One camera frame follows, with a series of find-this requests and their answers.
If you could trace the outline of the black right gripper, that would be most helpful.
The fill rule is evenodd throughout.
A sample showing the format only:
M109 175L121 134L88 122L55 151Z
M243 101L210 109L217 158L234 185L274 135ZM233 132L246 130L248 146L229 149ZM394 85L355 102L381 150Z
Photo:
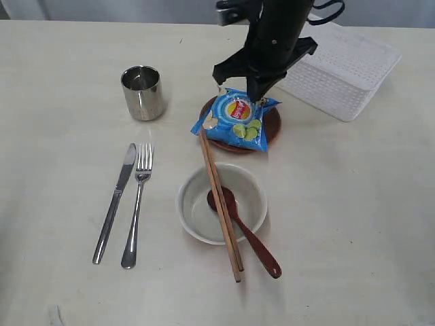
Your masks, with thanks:
M243 47L213 68L213 78L222 85L232 77L246 77L247 95L257 102L305 55L313 55L317 43L312 37L299 38L291 53L272 50L268 54Z

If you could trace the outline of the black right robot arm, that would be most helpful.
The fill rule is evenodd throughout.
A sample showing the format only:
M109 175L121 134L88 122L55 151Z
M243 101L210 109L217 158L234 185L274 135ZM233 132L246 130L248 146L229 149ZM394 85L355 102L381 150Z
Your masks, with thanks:
M219 25L248 20L249 29L243 47L214 66L217 84L245 77L249 99L260 100L294 63L315 51L312 38L299 38L312 7L312 1L218 1Z

